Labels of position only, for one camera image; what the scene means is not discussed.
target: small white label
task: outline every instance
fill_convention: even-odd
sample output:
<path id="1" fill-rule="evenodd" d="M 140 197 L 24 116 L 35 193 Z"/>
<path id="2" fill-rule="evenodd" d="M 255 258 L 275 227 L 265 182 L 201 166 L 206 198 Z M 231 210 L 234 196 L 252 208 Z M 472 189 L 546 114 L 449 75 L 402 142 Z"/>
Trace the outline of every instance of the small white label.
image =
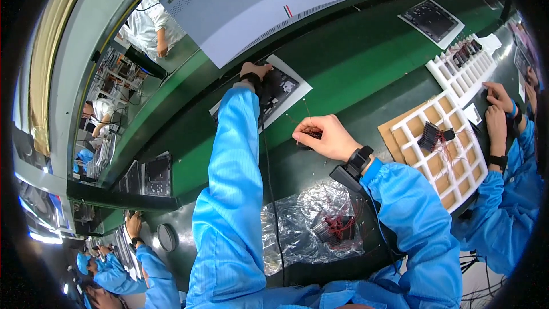
<path id="1" fill-rule="evenodd" d="M 482 118 L 480 117 L 477 107 L 475 107 L 475 104 L 473 103 L 471 103 L 470 106 L 467 106 L 463 110 L 463 113 L 465 113 L 467 119 L 474 123 L 476 126 L 479 125 L 480 122 L 482 122 Z"/>

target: hair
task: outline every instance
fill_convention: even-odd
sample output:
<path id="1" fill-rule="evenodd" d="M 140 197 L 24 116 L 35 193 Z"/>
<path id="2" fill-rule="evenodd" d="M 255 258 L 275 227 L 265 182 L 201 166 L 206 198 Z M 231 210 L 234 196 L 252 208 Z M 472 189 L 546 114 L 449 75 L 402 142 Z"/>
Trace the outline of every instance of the hair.
<path id="1" fill-rule="evenodd" d="M 82 291 L 86 293 L 86 295 L 88 296 L 88 300 L 89 300 L 89 304 L 92 305 L 92 309 L 98 309 L 97 308 L 97 305 L 99 304 L 97 302 L 97 300 L 95 299 L 95 297 L 92 296 L 92 294 L 90 294 L 88 292 L 88 288 L 93 288 L 93 289 L 104 289 L 106 292 L 109 292 L 111 293 L 116 299 L 118 299 L 121 303 L 122 303 L 122 308 L 125 308 L 126 305 L 123 301 L 121 301 L 119 295 L 117 294 L 114 294 L 110 291 L 107 291 L 105 288 L 101 287 L 99 284 L 97 284 L 96 282 L 94 282 L 92 279 L 90 279 L 89 277 L 84 279 L 82 281 L 82 284 L 80 285 L 82 287 Z"/>

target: blue cap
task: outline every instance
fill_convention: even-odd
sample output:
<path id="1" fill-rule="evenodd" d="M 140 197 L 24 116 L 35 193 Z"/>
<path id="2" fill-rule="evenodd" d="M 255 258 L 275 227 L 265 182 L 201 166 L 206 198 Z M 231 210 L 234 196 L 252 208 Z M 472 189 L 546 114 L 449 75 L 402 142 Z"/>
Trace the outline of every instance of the blue cap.
<path id="1" fill-rule="evenodd" d="M 88 261 L 92 257 L 89 255 L 84 255 L 82 253 L 78 253 L 78 256 L 76 257 L 76 265 L 78 266 L 78 269 L 83 274 L 88 274 Z"/>

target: white foam tray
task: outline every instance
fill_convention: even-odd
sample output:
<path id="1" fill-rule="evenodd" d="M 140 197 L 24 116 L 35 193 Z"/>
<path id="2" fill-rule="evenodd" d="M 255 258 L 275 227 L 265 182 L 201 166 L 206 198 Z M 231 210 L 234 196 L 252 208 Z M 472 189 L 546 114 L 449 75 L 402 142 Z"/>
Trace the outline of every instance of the white foam tray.
<path id="1" fill-rule="evenodd" d="M 448 113 L 446 113 L 439 103 L 439 101 L 443 98 L 448 99 L 449 103 L 452 106 L 452 110 Z M 444 124 L 444 126 L 449 129 L 452 127 L 456 133 L 461 132 L 462 134 L 467 134 L 467 137 L 469 139 L 469 144 L 467 146 L 462 145 L 462 142 L 458 136 L 456 136 L 455 139 L 446 142 L 446 144 L 455 144 L 457 155 L 453 160 L 445 160 L 445 158 L 441 157 L 441 160 L 443 162 L 443 168 L 438 174 L 432 174 L 431 170 L 429 168 L 429 165 L 427 162 L 432 158 L 439 156 L 439 151 L 435 150 L 435 152 L 430 153 L 429 155 L 425 156 L 421 150 L 421 148 L 418 145 L 418 141 L 421 138 L 421 134 L 418 137 L 414 137 L 412 132 L 410 131 L 408 127 L 408 122 L 410 120 L 413 120 L 414 118 L 418 117 L 422 124 L 425 125 L 425 122 L 427 122 L 429 119 L 427 118 L 427 115 L 425 114 L 425 111 L 429 109 L 430 107 L 434 107 L 436 112 L 441 117 L 440 120 L 437 122 L 431 122 L 435 124 L 436 126 L 440 126 L 441 124 Z M 460 121 L 459 127 L 454 127 L 450 121 L 450 117 L 453 114 L 457 114 L 457 117 Z M 404 153 L 405 150 L 408 148 L 412 148 L 414 151 L 415 156 L 417 157 L 417 162 L 414 165 L 410 165 L 415 169 L 420 170 L 423 175 L 427 178 L 427 180 L 431 183 L 435 191 L 436 188 L 436 181 L 443 177 L 444 175 L 448 175 L 449 178 L 449 187 L 444 190 L 442 193 L 439 193 L 439 197 L 441 200 L 443 200 L 446 196 L 454 196 L 455 203 L 453 203 L 449 208 L 447 208 L 448 212 L 452 213 L 455 209 L 457 209 L 459 206 L 461 206 L 478 188 L 478 186 L 484 181 L 484 178 L 488 175 L 488 168 L 486 167 L 486 161 L 484 160 L 484 156 L 482 153 L 482 150 L 480 149 L 480 145 L 478 143 L 477 137 L 473 133 L 469 120 L 467 120 L 465 114 L 463 113 L 463 110 L 457 106 L 456 100 L 451 95 L 451 92 L 449 90 L 446 90 L 442 93 L 440 93 L 435 98 L 429 100 L 427 103 L 425 103 L 422 107 L 420 107 L 418 110 L 416 110 L 414 113 L 411 113 L 409 116 L 404 118 L 401 122 L 397 123 L 393 127 L 391 127 L 391 131 L 394 133 L 398 129 L 402 129 L 404 132 L 404 135 L 408 139 L 408 142 L 400 146 L 401 151 Z M 475 159 L 470 164 L 468 161 L 468 152 L 470 150 L 473 150 Z M 461 162 L 464 168 L 463 175 L 461 175 L 458 179 L 456 179 L 454 172 L 449 172 L 449 168 L 454 168 L 458 162 Z M 473 170 L 477 168 L 477 166 L 480 166 L 480 177 L 478 179 L 475 179 L 473 177 Z M 465 193 L 461 193 L 459 189 L 459 185 L 467 180 L 469 182 L 469 189 Z"/>
<path id="2" fill-rule="evenodd" d="M 478 40 L 478 37 L 473 34 L 465 41 L 473 39 Z M 458 47 L 454 45 L 440 56 L 429 60 L 425 66 L 443 90 L 449 90 L 459 107 L 463 108 L 482 88 L 482 83 L 489 80 L 496 69 L 496 62 L 491 55 L 481 50 L 472 55 L 465 65 L 458 68 L 453 61 L 453 56 L 456 54 L 453 50 L 456 49 Z"/>

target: black cable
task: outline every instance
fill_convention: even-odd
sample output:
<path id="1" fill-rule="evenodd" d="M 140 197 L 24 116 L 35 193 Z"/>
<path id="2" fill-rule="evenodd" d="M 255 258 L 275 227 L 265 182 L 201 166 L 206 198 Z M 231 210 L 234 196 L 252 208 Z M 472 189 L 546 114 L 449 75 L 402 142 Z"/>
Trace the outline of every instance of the black cable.
<path id="1" fill-rule="evenodd" d="M 154 5 L 151 5 L 151 6 L 149 6 L 148 8 L 146 8 L 146 9 L 143 9 L 143 10 L 140 10 L 140 9 L 135 9 L 135 11 L 140 11 L 140 12 L 143 12 L 143 11 L 149 10 L 149 9 L 150 9 L 151 7 L 155 7 L 155 6 L 156 6 L 156 5 L 158 5 L 158 4 L 160 4 L 160 2 L 158 2 L 158 3 L 154 4 Z"/>
<path id="2" fill-rule="evenodd" d="M 486 269 L 486 282 L 488 283 L 488 292 L 490 293 L 490 296 L 494 298 L 494 295 L 492 294 L 492 290 L 490 289 L 490 276 L 488 275 L 488 258 L 484 257 L 484 268 Z"/>
<path id="3" fill-rule="evenodd" d="M 280 237 L 278 237 L 278 214 L 276 212 L 275 204 L 275 195 L 273 193 L 273 188 L 271 186 L 271 162 L 269 161 L 269 151 L 267 147 L 267 136 L 265 136 L 265 125 L 264 125 L 264 115 L 263 110 L 260 111 L 261 116 L 261 132 L 263 133 L 263 143 L 265 144 L 265 156 L 267 157 L 267 183 L 269 185 L 269 192 L 271 193 L 271 200 L 273 203 L 273 213 L 274 213 L 274 234 L 276 236 L 276 243 L 278 245 L 278 251 L 280 252 L 280 260 L 282 262 L 282 286 L 286 286 L 285 278 L 285 267 L 284 267 L 284 254 L 282 253 L 282 246 L 280 245 Z"/>
<path id="4" fill-rule="evenodd" d="M 501 287 L 503 286 L 504 280 L 507 280 L 507 278 L 501 277 L 500 284 L 494 284 L 494 285 L 492 285 L 492 286 L 489 287 L 489 288 L 484 288 L 484 289 L 476 290 L 476 291 L 473 291 L 473 292 L 469 292 L 468 294 L 463 295 L 462 298 L 463 298 L 463 297 L 466 297 L 466 296 L 469 296 L 469 295 L 472 295 L 472 294 L 476 294 L 477 292 L 484 292 L 484 291 L 486 291 L 486 290 L 491 290 L 492 288 L 494 288 L 494 287 L 496 287 L 496 286 L 498 286 L 498 285 L 500 285 L 499 288 L 501 288 Z M 474 299 L 465 299 L 465 300 L 462 299 L 461 301 L 462 301 L 462 302 L 474 301 L 474 300 L 477 300 L 477 299 L 480 299 L 480 298 L 484 298 L 484 297 L 486 297 L 486 296 L 490 296 L 490 294 L 486 294 L 486 295 L 484 295 L 484 296 L 481 296 L 481 297 L 479 297 L 479 298 L 474 298 Z"/>
<path id="5" fill-rule="evenodd" d="M 381 234 L 381 238 L 383 239 L 383 242 L 385 243 L 385 247 L 387 248 L 387 251 L 389 253 L 389 257 L 391 258 L 391 262 L 393 263 L 393 267 L 395 269 L 395 273 L 399 273 L 399 270 L 398 268 L 396 267 L 396 260 L 393 256 L 393 250 L 392 248 L 389 246 L 388 242 L 387 242 L 387 239 L 385 238 L 385 235 L 383 234 L 383 231 L 381 230 L 381 221 L 379 220 L 379 216 L 378 216 L 378 213 L 377 213 L 377 210 L 375 209 L 375 202 L 374 202 L 374 198 L 372 197 L 372 195 L 366 191 L 366 194 L 370 197 L 370 199 L 372 200 L 372 205 L 374 206 L 374 212 L 372 212 L 372 209 L 370 208 L 370 205 L 364 203 L 363 205 L 367 207 L 368 211 L 370 212 L 370 215 L 372 217 L 376 217 L 377 219 L 377 224 L 378 224 L 378 227 L 379 227 L 379 233 Z"/>

